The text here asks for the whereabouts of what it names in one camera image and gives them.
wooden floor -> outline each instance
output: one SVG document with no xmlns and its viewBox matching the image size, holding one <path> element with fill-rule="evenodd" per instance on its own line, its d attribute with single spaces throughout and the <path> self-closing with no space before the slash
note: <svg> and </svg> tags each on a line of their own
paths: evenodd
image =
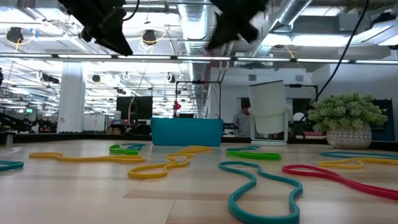
<svg viewBox="0 0 398 224">
<path fill-rule="evenodd" d="M 66 156 L 93 157 L 109 154 L 108 147 L 121 141 L 61 141 L 15 144 L 0 149 L 0 159 L 25 161 L 23 170 L 0 172 L 0 219 L 4 224 L 197 224 L 240 223 L 227 209 L 230 193 L 248 180 L 219 170 L 227 147 L 212 154 L 196 155 L 189 167 L 173 169 L 162 179 L 134 180 L 129 169 L 141 164 L 67 163 L 29 159 L 31 152 L 61 152 Z M 165 155 L 182 147 L 145 147 L 144 164 L 165 161 Z M 271 174 L 285 164 L 310 164 L 334 160 L 319 156 L 334 151 L 330 146 L 289 145 L 263 147 L 279 152 L 281 161 L 251 161 Z M 336 170 L 365 184 L 398 189 L 398 166 L 366 164 L 361 170 Z M 398 202 L 367 195 L 329 180 L 290 175 L 303 183 L 298 199 L 301 224 L 398 223 Z M 258 215 L 289 214 L 287 197 L 293 187 L 258 177 L 258 185 L 238 202 L 244 210 Z"/>
</svg>

potted plant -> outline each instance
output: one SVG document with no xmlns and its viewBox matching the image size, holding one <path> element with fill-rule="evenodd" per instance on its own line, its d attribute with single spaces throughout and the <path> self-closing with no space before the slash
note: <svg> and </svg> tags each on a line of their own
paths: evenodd
<svg viewBox="0 0 398 224">
<path fill-rule="evenodd" d="M 364 149 L 372 141 L 369 124 L 382 125 L 387 116 L 373 105 L 373 96 L 357 93 L 330 96 L 313 104 L 309 120 L 317 122 L 314 131 L 325 132 L 328 143 L 341 149 Z"/>
</svg>

white column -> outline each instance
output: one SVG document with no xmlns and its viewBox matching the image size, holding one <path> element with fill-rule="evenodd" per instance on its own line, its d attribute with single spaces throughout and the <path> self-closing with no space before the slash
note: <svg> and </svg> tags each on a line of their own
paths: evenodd
<svg viewBox="0 0 398 224">
<path fill-rule="evenodd" d="M 57 132 L 82 132 L 86 74 L 83 63 L 64 62 Z"/>
</svg>

black cable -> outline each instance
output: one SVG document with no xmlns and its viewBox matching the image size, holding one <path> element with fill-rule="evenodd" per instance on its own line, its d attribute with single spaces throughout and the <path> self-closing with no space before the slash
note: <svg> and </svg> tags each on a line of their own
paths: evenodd
<svg viewBox="0 0 398 224">
<path fill-rule="evenodd" d="M 134 9 L 134 12 L 132 12 L 132 14 L 129 17 L 122 19 L 122 21 L 125 22 L 125 21 L 132 19 L 134 17 L 134 15 L 136 15 L 136 13 L 138 11 L 138 7 L 139 7 L 139 0 L 137 0 L 137 4 L 136 4 L 136 8 Z"/>
<path fill-rule="evenodd" d="M 366 13 L 366 11 L 368 10 L 368 6 L 369 6 L 369 0 L 365 0 L 365 5 L 364 5 L 364 7 L 363 7 L 362 14 L 361 14 L 361 16 L 359 17 L 358 22 L 356 23 L 355 28 L 354 28 L 354 30 L 353 30 L 351 36 L 350 36 L 349 39 L 348 39 L 348 42 L 347 42 L 347 44 L 346 44 L 346 47 L 344 48 L 344 51 L 343 51 L 343 53 L 341 54 L 341 57 L 340 57 L 340 59 L 339 59 L 337 65 L 336 65 L 336 68 L 335 68 L 335 70 L 333 71 L 333 73 L 331 74 L 330 78 L 326 81 L 326 83 L 324 84 L 324 86 L 322 87 L 322 89 L 319 91 L 317 97 L 315 97 L 315 100 L 313 101 L 314 103 L 318 101 L 319 96 L 323 93 L 323 91 L 325 90 L 325 88 L 329 85 L 330 81 L 331 81 L 331 80 L 333 79 L 333 77 L 336 75 L 337 70 L 339 69 L 339 67 L 340 67 L 340 65 L 341 65 L 341 62 L 343 61 L 343 59 L 344 59 L 344 57 L 345 57 L 345 55 L 346 55 L 346 53 L 347 53 L 348 47 L 349 47 L 349 45 L 351 44 L 351 41 L 353 40 L 353 38 L 354 38 L 354 36 L 355 36 L 355 34 L 356 34 L 356 31 L 358 30 L 358 27 L 359 27 L 359 25 L 361 25 L 362 20 L 363 20 L 363 18 L 365 17 L 365 13 Z M 308 112 L 305 114 L 305 116 L 303 116 L 303 117 L 301 118 L 300 122 L 302 122 L 306 117 L 308 117 Z"/>
</svg>

white planter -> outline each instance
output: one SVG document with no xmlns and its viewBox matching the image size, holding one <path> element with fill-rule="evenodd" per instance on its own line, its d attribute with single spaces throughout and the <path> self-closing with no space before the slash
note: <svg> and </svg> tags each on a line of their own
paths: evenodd
<svg viewBox="0 0 398 224">
<path fill-rule="evenodd" d="M 359 129 L 340 127 L 327 131 L 326 138 L 338 149 L 366 149 L 372 142 L 372 131 L 369 124 Z"/>
</svg>

